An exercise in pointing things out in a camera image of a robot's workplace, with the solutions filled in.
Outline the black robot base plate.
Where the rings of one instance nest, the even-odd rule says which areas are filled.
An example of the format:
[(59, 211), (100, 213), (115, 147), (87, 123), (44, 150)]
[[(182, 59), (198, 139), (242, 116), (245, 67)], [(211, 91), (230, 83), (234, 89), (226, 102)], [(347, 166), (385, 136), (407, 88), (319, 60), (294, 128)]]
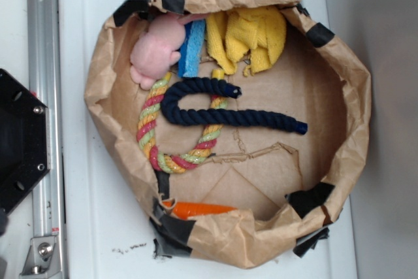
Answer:
[(1, 69), (1, 210), (9, 215), (49, 171), (46, 107)]

